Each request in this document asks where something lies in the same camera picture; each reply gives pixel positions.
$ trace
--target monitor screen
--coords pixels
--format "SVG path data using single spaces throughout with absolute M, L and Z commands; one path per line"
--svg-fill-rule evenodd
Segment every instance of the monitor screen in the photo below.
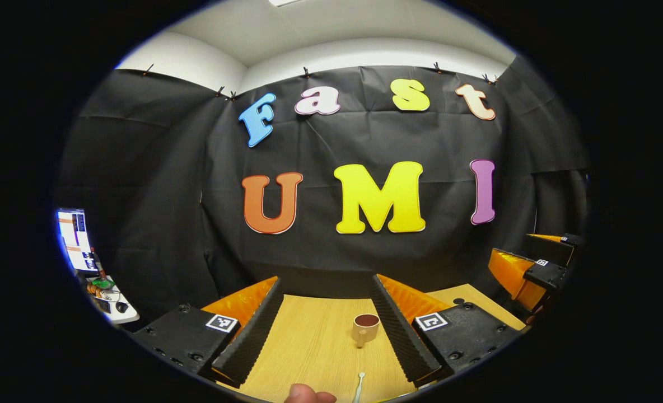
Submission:
M 58 209 L 57 214 L 60 236 L 73 268 L 81 272 L 97 273 L 83 209 Z

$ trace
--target cup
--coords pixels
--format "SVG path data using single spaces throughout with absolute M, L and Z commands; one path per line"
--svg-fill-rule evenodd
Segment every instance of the cup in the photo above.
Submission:
M 354 318 L 352 327 L 352 338 L 357 342 L 360 349 L 368 341 L 376 338 L 379 331 L 379 317 L 370 313 L 363 313 Z

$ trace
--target desk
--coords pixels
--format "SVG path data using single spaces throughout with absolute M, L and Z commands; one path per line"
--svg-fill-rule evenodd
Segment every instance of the desk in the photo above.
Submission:
M 515 316 L 471 285 L 428 293 L 451 306 L 454 299 L 473 302 L 516 330 L 525 326 Z M 285 400 L 293 383 L 306 383 L 315 391 L 349 403 L 365 372 L 361 403 L 392 399 L 416 390 L 406 380 L 391 342 L 380 326 L 376 339 L 363 349 L 352 340 L 352 321 L 362 313 L 374 313 L 370 299 L 337 300 L 284 296 L 267 342 L 257 363 L 239 390 L 244 395 L 274 403 Z

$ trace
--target yellow letter m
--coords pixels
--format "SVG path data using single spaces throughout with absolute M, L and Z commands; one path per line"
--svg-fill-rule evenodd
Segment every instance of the yellow letter m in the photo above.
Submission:
M 340 234 L 361 234 L 365 225 L 359 221 L 359 207 L 367 216 L 375 232 L 384 226 L 391 207 L 394 215 L 389 222 L 391 232 L 419 232 L 426 221 L 419 210 L 419 176 L 423 166 L 418 162 L 395 163 L 382 190 L 362 165 L 339 166 L 334 176 L 342 182 L 342 221 L 337 224 Z

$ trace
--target letter f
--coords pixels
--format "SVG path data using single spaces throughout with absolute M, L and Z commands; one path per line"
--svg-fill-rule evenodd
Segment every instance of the letter f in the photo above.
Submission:
M 271 122 L 272 118 L 274 118 L 274 111 L 267 104 L 274 102 L 275 99 L 277 99 L 275 94 L 268 92 L 257 102 L 253 103 L 251 107 L 248 107 L 247 110 L 240 113 L 239 120 L 244 120 L 244 124 L 247 126 L 247 131 L 249 132 L 248 145 L 250 148 L 256 146 L 269 133 L 272 133 L 272 125 L 267 126 L 262 120 Z

